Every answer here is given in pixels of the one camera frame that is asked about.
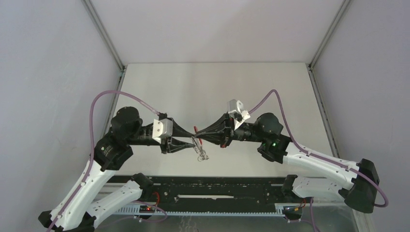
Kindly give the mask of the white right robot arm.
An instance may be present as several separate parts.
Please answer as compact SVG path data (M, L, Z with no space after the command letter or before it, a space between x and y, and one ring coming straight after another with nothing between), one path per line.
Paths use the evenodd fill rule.
M350 208L370 214L373 212L379 186L375 164L368 159L360 162L336 159L303 148L291 137L283 135L283 125L273 113L264 113L254 123L236 125L228 113L194 134L195 138L228 147L232 141L260 143L257 151L270 162L301 166L316 171L341 187L337 191Z

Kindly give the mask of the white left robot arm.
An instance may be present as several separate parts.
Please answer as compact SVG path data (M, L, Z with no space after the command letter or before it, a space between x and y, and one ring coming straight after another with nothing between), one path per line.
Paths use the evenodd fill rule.
M92 143L93 151L83 173L62 202L53 210L42 212L38 220L54 232L92 232L107 217L133 201L148 201L153 182L143 173L134 174L119 190L101 200L96 196L122 165L133 155L134 145L158 145L162 153L174 153L192 144L181 141L192 134L166 114L143 125L134 107L119 109L102 139Z

